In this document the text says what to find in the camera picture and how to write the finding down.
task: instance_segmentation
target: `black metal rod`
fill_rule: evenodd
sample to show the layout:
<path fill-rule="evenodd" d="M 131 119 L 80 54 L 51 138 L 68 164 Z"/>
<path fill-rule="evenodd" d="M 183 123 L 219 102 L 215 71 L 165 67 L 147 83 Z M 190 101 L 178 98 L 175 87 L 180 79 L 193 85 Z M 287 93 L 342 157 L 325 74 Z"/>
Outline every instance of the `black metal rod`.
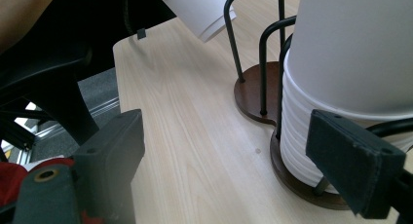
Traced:
<path fill-rule="evenodd" d="M 330 185 L 330 182 L 328 182 L 327 178 L 323 176 L 319 181 L 319 184 L 317 184 L 317 186 L 313 189 L 313 194 L 318 197 L 321 196 L 328 185 Z"/>
<path fill-rule="evenodd" d="M 292 34 L 286 39 L 284 45 L 282 46 L 282 50 L 280 52 L 280 58 L 279 58 L 280 67 L 279 67 L 279 94 L 277 96 L 278 98 L 277 133 L 276 133 L 277 139 L 281 139 L 281 136 L 282 136 L 282 89 L 283 89 L 282 76 L 284 72 L 283 64 L 284 64 L 286 53 L 291 47 L 291 40 L 292 40 Z"/>
<path fill-rule="evenodd" d="M 267 115 L 267 41 L 271 34 L 281 28 L 286 28 L 295 23 L 296 16 L 282 19 L 268 26 L 259 41 L 259 67 L 261 73 L 261 115 Z"/>
<path fill-rule="evenodd" d="M 1 110 L 0 115 L 10 116 L 10 117 L 19 117 L 25 119 L 38 119 L 38 120 L 48 120 L 51 121 L 52 118 L 50 115 L 41 110 Z"/>
<path fill-rule="evenodd" d="M 279 0 L 279 20 L 285 19 L 284 0 Z M 280 29 L 280 48 L 285 42 L 285 28 Z"/>
<path fill-rule="evenodd" d="M 386 137 L 393 134 L 413 131 L 413 118 L 394 120 L 377 124 L 367 128 L 368 131 L 379 137 Z"/>
<path fill-rule="evenodd" d="M 237 68 L 237 73 L 238 73 L 238 79 L 240 80 L 241 83 L 245 82 L 244 75 L 243 75 L 243 70 L 241 69 L 241 63 L 240 63 L 240 57 L 238 55 L 238 49 L 237 49 L 237 43 L 235 41 L 235 36 L 234 36 L 234 29 L 232 26 L 231 22 L 231 17 L 230 17 L 230 8 L 231 4 L 234 2 L 234 0 L 227 0 L 224 5 L 224 19 L 225 19 L 225 25 L 227 27 L 227 32 L 228 32 L 228 37 L 230 40 L 231 44 L 231 49 L 234 57 L 234 62 L 235 66 Z"/>

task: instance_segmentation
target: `wooden table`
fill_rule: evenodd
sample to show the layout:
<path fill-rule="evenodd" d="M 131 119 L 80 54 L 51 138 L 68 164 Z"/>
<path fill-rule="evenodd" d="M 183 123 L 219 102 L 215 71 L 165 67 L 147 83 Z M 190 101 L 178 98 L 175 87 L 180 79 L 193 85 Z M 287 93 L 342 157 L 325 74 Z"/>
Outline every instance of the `wooden table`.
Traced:
<path fill-rule="evenodd" d="M 262 31 L 278 0 L 236 0 L 243 69 L 258 63 Z M 286 0 L 286 16 L 299 0 Z M 293 28 L 287 29 L 287 35 Z M 274 126 L 249 119 L 234 100 L 237 72 L 226 30 L 202 43 L 172 19 L 114 47 L 121 111 L 141 109 L 146 153 L 132 182 L 139 224 L 395 223 L 310 204 L 277 180 Z M 278 34 L 268 60 L 278 60 Z"/>

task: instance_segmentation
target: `wooden base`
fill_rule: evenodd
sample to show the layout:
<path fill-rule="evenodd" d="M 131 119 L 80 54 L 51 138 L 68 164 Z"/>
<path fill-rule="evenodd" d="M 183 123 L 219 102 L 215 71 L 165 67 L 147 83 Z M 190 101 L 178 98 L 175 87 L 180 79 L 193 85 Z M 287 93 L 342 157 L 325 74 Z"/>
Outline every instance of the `wooden base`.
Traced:
<path fill-rule="evenodd" d="M 252 66 L 244 72 L 245 82 L 238 80 L 234 87 L 235 100 L 240 110 L 249 118 L 264 124 L 277 126 L 278 113 L 278 86 L 279 63 L 276 61 L 267 63 L 267 115 L 261 115 L 260 110 L 260 70 L 259 65 Z M 271 137 L 270 151 L 271 161 L 276 177 L 288 189 L 300 198 L 325 208 L 335 210 L 348 210 L 346 202 L 341 196 L 324 192 L 321 196 L 313 193 L 313 187 L 301 182 L 292 175 L 282 161 L 280 142 L 274 131 Z"/>
<path fill-rule="evenodd" d="M 244 73 L 245 82 L 237 80 L 234 87 L 235 101 L 240 110 L 249 118 L 264 124 L 276 126 L 277 119 L 277 84 L 279 83 L 279 63 L 267 63 L 267 115 L 261 115 L 260 68 L 252 66 Z"/>

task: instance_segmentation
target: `floor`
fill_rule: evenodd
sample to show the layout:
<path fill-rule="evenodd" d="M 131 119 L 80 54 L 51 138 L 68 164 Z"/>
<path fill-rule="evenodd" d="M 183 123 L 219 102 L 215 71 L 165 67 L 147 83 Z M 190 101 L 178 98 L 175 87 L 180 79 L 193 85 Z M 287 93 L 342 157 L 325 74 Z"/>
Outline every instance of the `floor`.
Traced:
<path fill-rule="evenodd" d="M 115 68 L 79 82 L 79 88 L 100 128 L 114 116 L 120 114 Z M 26 126 L 29 128 L 33 128 L 35 125 L 34 121 L 26 122 Z M 37 126 L 36 142 L 33 149 L 23 153 L 19 149 L 13 148 L 9 160 L 24 165 L 56 156 L 68 157 L 78 147 L 79 145 L 58 123 L 47 122 Z"/>

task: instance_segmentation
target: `paper cup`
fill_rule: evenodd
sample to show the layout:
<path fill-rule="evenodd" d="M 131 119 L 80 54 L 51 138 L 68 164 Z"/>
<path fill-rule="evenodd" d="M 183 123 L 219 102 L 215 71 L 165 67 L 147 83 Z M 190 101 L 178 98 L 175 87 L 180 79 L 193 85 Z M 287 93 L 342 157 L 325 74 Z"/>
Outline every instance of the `paper cup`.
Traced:
<path fill-rule="evenodd" d="M 322 178 L 316 165 L 305 155 L 311 113 L 314 109 L 339 114 L 363 128 L 407 117 L 403 115 L 361 115 L 329 106 L 303 91 L 296 84 L 290 71 L 291 67 L 286 59 L 282 77 L 282 137 L 280 143 L 282 161 L 293 176 L 309 186 L 316 187 Z M 406 152 L 413 144 L 413 133 L 402 133 L 383 139 Z M 329 186 L 326 191 L 337 193 L 332 186 Z"/>
<path fill-rule="evenodd" d="M 300 0 L 290 74 L 331 107 L 411 116 L 412 15 L 412 0 Z"/>
<path fill-rule="evenodd" d="M 224 6 L 227 0 L 163 0 L 178 18 L 203 42 L 225 28 Z M 236 14 L 230 8 L 230 18 Z"/>

